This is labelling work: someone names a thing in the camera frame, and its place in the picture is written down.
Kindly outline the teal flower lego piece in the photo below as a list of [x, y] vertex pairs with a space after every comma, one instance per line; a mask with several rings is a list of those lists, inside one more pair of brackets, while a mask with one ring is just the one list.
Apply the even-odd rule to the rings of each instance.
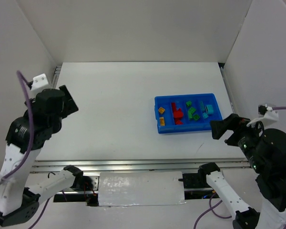
[[208, 114], [208, 115], [213, 115], [214, 114], [214, 108], [211, 104], [207, 104], [205, 106], [205, 112]]

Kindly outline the green teal lego stack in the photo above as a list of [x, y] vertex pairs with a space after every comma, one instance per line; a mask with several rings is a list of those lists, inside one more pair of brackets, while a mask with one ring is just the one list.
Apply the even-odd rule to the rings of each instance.
[[195, 121], [198, 121], [200, 119], [200, 116], [198, 114], [194, 114], [192, 116], [192, 118], [195, 120]]

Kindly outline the teal rectangular lego brick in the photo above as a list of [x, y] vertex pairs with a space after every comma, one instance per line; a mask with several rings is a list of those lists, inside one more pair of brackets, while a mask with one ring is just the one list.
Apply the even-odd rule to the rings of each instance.
[[200, 105], [201, 111], [204, 112], [205, 111], [204, 103], [200, 101], [199, 105]]

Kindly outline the green square lego brick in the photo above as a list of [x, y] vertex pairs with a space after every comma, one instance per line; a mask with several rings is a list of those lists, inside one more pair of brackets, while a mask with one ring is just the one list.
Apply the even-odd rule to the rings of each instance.
[[193, 119], [192, 116], [195, 114], [195, 112], [196, 112], [196, 109], [194, 107], [190, 107], [188, 109], [188, 118], [189, 118], [189, 120]]

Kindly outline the small green lego brick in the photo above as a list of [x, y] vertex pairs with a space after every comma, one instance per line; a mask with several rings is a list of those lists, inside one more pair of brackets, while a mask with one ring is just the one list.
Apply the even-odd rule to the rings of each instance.
[[192, 106], [192, 102], [191, 101], [187, 101], [185, 104], [186, 104], [187, 107], [191, 107]]

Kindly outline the red teal lego stack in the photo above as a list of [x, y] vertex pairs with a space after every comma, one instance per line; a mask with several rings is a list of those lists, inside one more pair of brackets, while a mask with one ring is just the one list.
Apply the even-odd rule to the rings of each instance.
[[181, 120], [176, 120], [176, 121], [175, 121], [175, 124], [176, 124], [176, 125], [183, 125], [183, 122], [182, 122]]

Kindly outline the red yellow flower lego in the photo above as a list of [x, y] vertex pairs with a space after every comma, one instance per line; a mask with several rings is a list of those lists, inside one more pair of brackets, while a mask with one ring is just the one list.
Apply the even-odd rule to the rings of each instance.
[[182, 109], [179, 108], [178, 110], [175, 110], [173, 112], [173, 116], [174, 116], [174, 119], [182, 119], [184, 117], [184, 113], [183, 113]]

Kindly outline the red yellow lego brick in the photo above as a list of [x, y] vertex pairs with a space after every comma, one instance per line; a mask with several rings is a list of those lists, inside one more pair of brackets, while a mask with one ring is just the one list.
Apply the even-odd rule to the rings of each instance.
[[171, 103], [174, 118], [179, 118], [179, 111], [177, 110], [176, 103]]

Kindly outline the yellow lego plate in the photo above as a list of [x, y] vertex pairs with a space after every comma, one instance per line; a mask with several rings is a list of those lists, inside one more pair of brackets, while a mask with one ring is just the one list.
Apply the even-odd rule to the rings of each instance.
[[165, 126], [165, 119], [164, 117], [159, 117], [160, 126]]

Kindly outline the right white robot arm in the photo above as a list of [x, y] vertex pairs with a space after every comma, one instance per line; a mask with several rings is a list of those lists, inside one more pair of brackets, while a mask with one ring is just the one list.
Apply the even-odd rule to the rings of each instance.
[[228, 146], [239, 147], [251, 168], [262, 195], [260, 212], [250, 207], [226, 181], [216, 163], [199, 167], [201, 180], [208, 184], [226, 205], [235, 229], [286, 229], [286, 133], [264, 128], [255, 121], [231, 114], [222, 121], [211, 121], [212, 138], [220, 139], [227, 131]]

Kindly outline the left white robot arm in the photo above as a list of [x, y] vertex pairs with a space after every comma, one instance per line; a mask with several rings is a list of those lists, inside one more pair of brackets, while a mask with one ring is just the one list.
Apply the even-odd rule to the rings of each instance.
[[0, 226], [28, 222], [44, 201], [66, 188], [80, 187], [83, 171], [68, 165], [56, 175], [26, 186], [30, 170], [45, 142], [62, 127], [62, 120], [78, 106], [65, 85], [43, 89], [25, 102], [27, 110], [15, 119], [6, 136], [6, 151], [0, 171]]

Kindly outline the blue plastic sorting bin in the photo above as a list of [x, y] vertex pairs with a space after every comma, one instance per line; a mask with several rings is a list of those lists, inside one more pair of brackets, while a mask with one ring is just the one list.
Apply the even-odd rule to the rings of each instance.
[[157, 96], [154, 110], [160, 134], [206, 131], [223, 119], [214, 94]]

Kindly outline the white foam board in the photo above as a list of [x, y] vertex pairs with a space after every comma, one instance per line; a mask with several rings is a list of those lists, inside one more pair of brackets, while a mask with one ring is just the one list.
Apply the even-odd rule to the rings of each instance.
[[182, 173], [101, 173], [98, 202], [102, 207], [172, 206], [185, 203]]

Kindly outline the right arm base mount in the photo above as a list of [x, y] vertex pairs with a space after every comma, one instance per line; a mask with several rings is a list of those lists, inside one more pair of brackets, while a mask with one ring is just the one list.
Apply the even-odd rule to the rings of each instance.
[[213, 189], [206, 182], [206, 172], [210, 172], [209, 169], [199, 168], [195, 173], [183, 173], [182, 177], [178, 179], [184, 187], [185, 200], [209, 199], [211, 197]]

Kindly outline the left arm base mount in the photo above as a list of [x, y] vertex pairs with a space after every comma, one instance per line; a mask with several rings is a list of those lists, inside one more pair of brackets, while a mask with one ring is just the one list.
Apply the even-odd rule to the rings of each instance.
[[84, 203], [89, 207], [99, 206], [99, 180], [100, 176], [84, 176], [83, 181], [74, 187], [58, 192], [54, 203]]

